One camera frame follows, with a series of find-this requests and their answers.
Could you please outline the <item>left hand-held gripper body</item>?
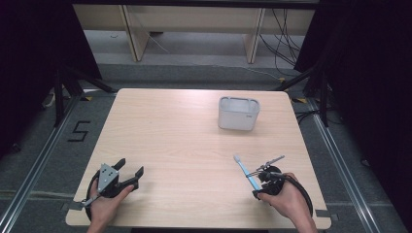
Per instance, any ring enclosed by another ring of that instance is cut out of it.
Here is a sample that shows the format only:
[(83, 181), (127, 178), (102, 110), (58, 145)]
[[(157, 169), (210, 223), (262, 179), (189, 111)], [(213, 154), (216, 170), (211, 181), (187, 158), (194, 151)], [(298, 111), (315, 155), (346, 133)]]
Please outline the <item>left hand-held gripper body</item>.
[(119, 182), (120, 168), (121, 165), (109, 166), (106, 163), (101, 165), (97, 184), (97, 192), (100, 196), (114, 198), (128, 187), (126, 182)]

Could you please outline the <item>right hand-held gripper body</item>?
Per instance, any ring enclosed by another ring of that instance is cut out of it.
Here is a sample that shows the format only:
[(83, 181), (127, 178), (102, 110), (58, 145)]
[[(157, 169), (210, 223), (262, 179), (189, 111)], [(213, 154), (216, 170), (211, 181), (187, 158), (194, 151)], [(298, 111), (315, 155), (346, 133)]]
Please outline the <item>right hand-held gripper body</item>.
[(257, 168), (257, 177), (261, 183), (261, 189), (258, 191), (259, 193), (266, 193), (269, 195), (277, 195), (280, 193), (285, 178), (281, 170), (274, 166), (274, 163), (283, 158), (284, 156), (281, 155), (265, 162)]

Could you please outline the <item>blue toothbrush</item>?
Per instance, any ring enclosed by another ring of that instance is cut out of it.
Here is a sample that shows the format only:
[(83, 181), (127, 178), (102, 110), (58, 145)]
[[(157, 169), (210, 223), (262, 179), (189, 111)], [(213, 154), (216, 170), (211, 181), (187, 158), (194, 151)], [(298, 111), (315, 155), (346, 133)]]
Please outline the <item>blue toothbrush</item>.
[(235, 154), (233, 155), (233, 159), (235, 160), (235, 162), (239, 165), (239, 167), (241, 168), (242, 172), (244, 173), (246, 179), (249, 181), (249, 183), (251, 184), (253, 190), (259, 190), (259, 186), (256, 183), (256, 181), (254, 180), (254, 178), (250, 175), (250, 172), (248, 171), (248, 169), (245, 167), (245, 165), (242, 163), (240, 157)]

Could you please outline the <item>translucent white plastic container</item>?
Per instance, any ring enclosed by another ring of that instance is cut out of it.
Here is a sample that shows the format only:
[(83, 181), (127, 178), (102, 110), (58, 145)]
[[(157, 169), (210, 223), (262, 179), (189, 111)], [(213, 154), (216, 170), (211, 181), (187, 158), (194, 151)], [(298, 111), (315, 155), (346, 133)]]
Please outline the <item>translucent white plastic container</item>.
[(256, 99), (224, 96), (219, 101), (218, 126), (222, 129), (251, 131), (254, 129), (260, 103)]

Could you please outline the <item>person's right hand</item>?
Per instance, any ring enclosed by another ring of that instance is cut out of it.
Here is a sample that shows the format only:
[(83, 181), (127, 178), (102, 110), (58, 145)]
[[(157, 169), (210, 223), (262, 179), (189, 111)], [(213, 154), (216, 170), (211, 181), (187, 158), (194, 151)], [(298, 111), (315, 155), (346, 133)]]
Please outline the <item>person's right hand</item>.
[(260, 194), (258, 197), (261, 201), (272, 206), (281, 216), (287, 217), (292, 223), (299, 218), (311, 217), (303, 195), (289, 181), (284, 182), (279, 194)]

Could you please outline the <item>person's left hand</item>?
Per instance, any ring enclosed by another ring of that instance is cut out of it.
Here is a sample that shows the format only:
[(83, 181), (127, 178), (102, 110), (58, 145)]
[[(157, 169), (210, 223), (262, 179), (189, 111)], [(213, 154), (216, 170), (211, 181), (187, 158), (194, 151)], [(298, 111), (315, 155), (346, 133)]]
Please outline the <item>person's left hand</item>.
[(121, 202), (131, 193), (133, 186), (125, 188), (119, 195), (114, 198), (100, 197), (91, 203), (91, 221), (92, 223), (106, 224), (115, 218)]

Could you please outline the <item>grey tape piece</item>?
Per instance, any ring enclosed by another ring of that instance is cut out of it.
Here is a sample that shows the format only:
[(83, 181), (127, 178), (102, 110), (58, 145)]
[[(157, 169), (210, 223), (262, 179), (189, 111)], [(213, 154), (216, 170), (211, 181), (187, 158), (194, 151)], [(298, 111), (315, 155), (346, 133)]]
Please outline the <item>grey tape piece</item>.
[(315, 210), (315, 214), (317, 217), (329, 217), (332, 221), (339, 220), (338, 214), (332, 214), (328, 210)]
[(81, 211), (83, 208), (84, 208), (84, 204), (82, 202), (64, 203), (61, 206), (62, 211), (69, 211), (69, 210)]

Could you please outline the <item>black metal stand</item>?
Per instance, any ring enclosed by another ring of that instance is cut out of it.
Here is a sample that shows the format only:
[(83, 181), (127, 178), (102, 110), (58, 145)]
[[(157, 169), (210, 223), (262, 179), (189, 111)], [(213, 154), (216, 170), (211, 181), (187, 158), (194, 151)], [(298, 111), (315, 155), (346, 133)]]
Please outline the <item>black metal stand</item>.
[(66, 88), (71, 97), (80, 97), (84, 90), (81, 88), (79, 80), (86, 81), (107, 93), (116, 93), (117, 90), (102, 83), (79, 69), (68, 65), (61, 65), (55, 72), (54, 78), (54, 103), (55, 103), (55, 123), (58, 126), (65, 118), (66, 108), (63, 103), (63, 88)]
[(282, 83), (275, 91), (284, 91), (293, 85), (300, 83), (307, 79), (307, 83), (303, 89), (303, 94), (306, 97), (313, 97), (316, 93), (320, 94), (319, 115), (324, 127), (328, 127), (327, 123), (327, 77), (323, 65), (316, 64), (312, 68), (302, 74), (294, 77), (288, 82)]

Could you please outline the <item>dark curtain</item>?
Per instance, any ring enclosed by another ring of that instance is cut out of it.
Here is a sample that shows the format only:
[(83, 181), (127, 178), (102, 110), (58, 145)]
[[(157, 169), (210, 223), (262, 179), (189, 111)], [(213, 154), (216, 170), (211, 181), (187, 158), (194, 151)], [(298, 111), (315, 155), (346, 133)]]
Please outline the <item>dark curtain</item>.
[(66, 67), (101, 77), (71, 0), (0, 0), (0, 158)]
[(326, 75), (365, 159), (412, 233), (412, 0), (317, 0), (295, 69), (320, 58), (349, 9), (353, 26)]

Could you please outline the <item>beige wooden desk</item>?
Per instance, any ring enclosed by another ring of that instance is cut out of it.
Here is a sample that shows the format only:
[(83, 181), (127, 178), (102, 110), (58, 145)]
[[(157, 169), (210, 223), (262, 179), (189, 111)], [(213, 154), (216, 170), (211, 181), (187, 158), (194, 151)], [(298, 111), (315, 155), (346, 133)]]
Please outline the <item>beige wooden desk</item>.
[(246, 9), (215, 7), (152, 7), (131, 5), (76, 4), (84, 30), (123, 31), (132, 58), (143, 58), (151, 32), (241, 34), (247, 62), (253, 63), (261, 34), (304, 36), (312, 21), (312, 10)]

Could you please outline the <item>aluminium floor rail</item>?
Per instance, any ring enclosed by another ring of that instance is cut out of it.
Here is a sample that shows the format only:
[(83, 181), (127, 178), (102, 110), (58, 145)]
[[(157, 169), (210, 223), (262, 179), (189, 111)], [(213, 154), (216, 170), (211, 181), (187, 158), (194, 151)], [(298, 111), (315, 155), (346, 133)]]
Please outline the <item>aluminium floor rail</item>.
[(344, 158), (342, 156), (341, 150), (335, 143), (334, 138), (331, 135), (329, 127), (326, 126), (324, 121), (321, 119), (321, 109), (316, 104), (313, 98), (308, 100), (309, 107), (312, 111), (316, 111), (314, 115), (314, 120), (320, 131), (320, 134), (326, 144), (331, 159), (337, 169), (339, 177), (343, 182), (346, 191), (354, 205), (354, 208), (359, 216), (360, 222), (366, 233), (381, 233), (381, 228), (379, 227), (377, 220), (366, 203), (363, 195), (361, 194), (360, 188), (357, 185), (354, 176), (350, 172)]
[(80, 97), (72, 97), (67, 106), (64, 109), (64, 117), (59, 122), (57, 126), (53, 128), (51, 134), (47, 141), (45, 142), (42, 150), (31, 166), (27, 176), (23, 180), (22, 185), (15, 192), (12, 202), (6, 209), (5, 213), (0, 217), (0, 233), (10, 233), (15, 225), (25, 203), (28, 200), (28, 197), (34, 187), (34, 185), (39, 180), (43, 170), (45, 169), (52, 152), (57, 145), (63, 131), (67, 125), (70, 116), (74, 108), (77, 106), (80, 101)]

